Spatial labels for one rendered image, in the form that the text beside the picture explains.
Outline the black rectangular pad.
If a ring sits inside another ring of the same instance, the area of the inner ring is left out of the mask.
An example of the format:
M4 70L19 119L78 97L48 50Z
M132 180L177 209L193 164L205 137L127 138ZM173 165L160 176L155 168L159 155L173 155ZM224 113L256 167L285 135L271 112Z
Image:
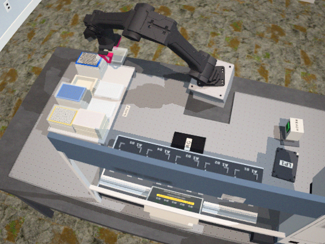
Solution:
M171 147L203 154L206 137L194 136L185 133L174 133Z

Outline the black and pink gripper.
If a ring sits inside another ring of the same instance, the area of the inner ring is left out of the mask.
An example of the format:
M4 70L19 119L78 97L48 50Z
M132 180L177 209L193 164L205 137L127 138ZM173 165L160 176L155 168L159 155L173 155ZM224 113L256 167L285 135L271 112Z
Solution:
M104 36L104 35L102 35L102 36ZM99 48L98 55L100 57L102 57L104 60L106 60L107 63L111 63L113 53L110 53L108 51L112 51L114 46L116 46L116 47L119 46L119 43L121 41L121 35L114 34L114 32L112 32L108 36L104 36L104 38L105 38L106 45L98 46L98 48ZM104 51L104 50L108 50L108 51ZM110 59L107 60L107 58L105 56L109 57Z

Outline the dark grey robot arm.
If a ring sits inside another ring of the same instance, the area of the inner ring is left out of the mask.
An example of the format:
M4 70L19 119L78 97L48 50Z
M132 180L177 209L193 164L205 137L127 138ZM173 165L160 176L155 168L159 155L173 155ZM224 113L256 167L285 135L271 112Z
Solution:
M132 41L139 42L144 38L167 46L188 64L188 74L201 82L197 81L199 87L225 86L225 67L215 66L217 60L209 53L198 52L180 34L174 19L154 10L153 6L146 3L137 3L128 12L94 10L92 15L86 14L83 20L86 26L84 37L89 42L97 39L99 45L106 45L104 36L111 34L113 29L123 30L122 36Z

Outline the white ready button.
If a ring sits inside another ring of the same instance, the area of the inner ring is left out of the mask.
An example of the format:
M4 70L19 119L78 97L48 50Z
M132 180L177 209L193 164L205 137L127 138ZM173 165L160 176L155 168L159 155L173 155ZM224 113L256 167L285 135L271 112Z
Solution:
M280 144L284 146L300 147L299 139L303 133L303 120L289 118L285 126L280 126Z

